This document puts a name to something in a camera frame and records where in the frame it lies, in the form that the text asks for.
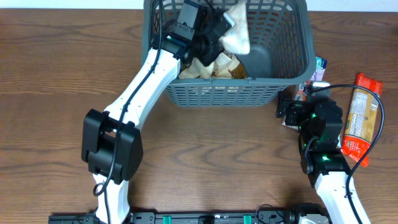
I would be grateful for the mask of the Kleenex pocket tissue multipack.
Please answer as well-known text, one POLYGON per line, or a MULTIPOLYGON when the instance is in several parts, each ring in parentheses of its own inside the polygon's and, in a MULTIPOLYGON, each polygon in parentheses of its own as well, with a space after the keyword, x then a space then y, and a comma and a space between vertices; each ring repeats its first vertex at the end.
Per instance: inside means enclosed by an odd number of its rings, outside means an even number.
MULTIPOLYGON (((309 80, 300 83, 299 85, 297 85, 295 87, 295 91, 294 91, 294 95, 292 97, 292 100, 294 101, 306 101, 307 99, 307 90, 311 87, 311 82, 312 81, 322 81, 323 80, 323 76, 326 70, 326 65, 327 65, 327 60, 321 57, 316 57, 316 69, 313 73, 313 75, 310 77, 309 80)), ((282 97, 282 99, 286 99, 286 100, 290 100, 289 96, 286 95, 283 92, 280 92, 280 95, 278 96, 279 98, 282 97)), ((286 121, 286 116, 283 116, 283 120, 282 120, 282 125, 292 128, 292 129, 296 129, 299 130, 298 126, 289 126, 285 123, 286 121)))

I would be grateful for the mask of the plain beige pouch bag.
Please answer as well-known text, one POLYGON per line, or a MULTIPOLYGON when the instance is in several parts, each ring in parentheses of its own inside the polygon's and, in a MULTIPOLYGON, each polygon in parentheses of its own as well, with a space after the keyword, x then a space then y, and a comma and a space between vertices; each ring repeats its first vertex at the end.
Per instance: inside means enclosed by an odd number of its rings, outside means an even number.
POLYGON ((247 1, 240 1, 223 13, 231 28, 220 38, 225 51, 235 55, 247 55, 250 52, 250 41, 246 11, 247 1))

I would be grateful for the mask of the red orange biscuit package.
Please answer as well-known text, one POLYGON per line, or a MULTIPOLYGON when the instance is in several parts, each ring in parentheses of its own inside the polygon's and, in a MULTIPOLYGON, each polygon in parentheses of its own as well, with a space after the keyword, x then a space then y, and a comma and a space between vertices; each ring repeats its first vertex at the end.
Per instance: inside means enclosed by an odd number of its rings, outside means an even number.
POLYGON ((354 89, 341 151, 356 162, 371 145, 378 106, 372 94, 354 89))

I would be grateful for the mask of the brown Partake cookie bag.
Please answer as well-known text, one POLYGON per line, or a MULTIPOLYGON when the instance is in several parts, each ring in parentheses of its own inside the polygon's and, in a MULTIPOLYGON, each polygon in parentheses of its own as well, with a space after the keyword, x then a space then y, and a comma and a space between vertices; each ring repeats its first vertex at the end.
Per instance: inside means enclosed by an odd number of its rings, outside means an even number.
POLYGON ((217 79, 245 79, 246 70, 234 54, 220 53, 214 61, 212 78, 217 79))

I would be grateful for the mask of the brown snack bag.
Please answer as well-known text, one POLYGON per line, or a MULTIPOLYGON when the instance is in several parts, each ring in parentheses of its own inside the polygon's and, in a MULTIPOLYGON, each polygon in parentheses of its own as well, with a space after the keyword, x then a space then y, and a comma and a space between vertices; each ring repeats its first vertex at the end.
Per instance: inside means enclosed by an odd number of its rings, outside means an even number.
POLYGON ((194 58, 192 60, 191 65, 184 69, 180 75, 178 76, 179 79, 192 79, 192 78, 210 78, 213 70, 214 70, 215 63, 211 62, 209 66, 204 66, 199 59, 194 58))

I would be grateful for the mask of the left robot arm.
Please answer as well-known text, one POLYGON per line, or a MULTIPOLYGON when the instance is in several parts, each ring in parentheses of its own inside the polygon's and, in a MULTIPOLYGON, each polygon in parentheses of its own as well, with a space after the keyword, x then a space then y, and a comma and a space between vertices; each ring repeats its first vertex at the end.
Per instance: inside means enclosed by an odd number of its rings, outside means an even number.
POLYGON ((95 223, 124 223, 129 215, 129 181, 143 158, 141 129, 159 96, 177 78, 184 63, 209 65, 224 50, 220 38, 236 21, 211 3, 184 1, 175 21, 165 20, 162 1, 149 12, 157 19, 141 69, 104 111, 91 109, 83 122, 81 159, 96 182, 95 223))

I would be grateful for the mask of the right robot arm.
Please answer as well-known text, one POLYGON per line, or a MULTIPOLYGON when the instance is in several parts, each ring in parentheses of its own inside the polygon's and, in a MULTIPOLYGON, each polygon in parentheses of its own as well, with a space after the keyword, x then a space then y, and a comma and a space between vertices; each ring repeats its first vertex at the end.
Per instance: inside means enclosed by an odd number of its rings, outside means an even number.
POLYGON ((343 127, 342 109, 327 96, 309 96, 306 101, 278 95, 276 117, 298 127, 298 151, 303 173, 308 176, 326 208, 329 223, 369 223, 351 169, 337 148, 343 127))

